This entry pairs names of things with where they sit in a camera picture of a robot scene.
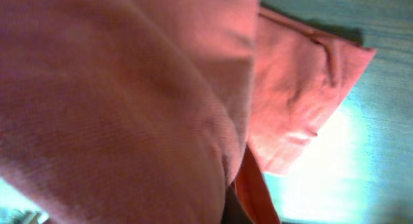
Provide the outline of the orange FRAM t-shirt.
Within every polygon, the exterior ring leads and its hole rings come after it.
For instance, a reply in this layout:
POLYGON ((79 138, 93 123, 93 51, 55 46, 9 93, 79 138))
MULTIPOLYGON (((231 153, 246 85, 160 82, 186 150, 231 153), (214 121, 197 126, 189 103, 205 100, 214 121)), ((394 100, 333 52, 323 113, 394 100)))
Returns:
POLYGON ((53 223, 279 223, 376 51, 259 0, 1 0, 1 178, 53 223))

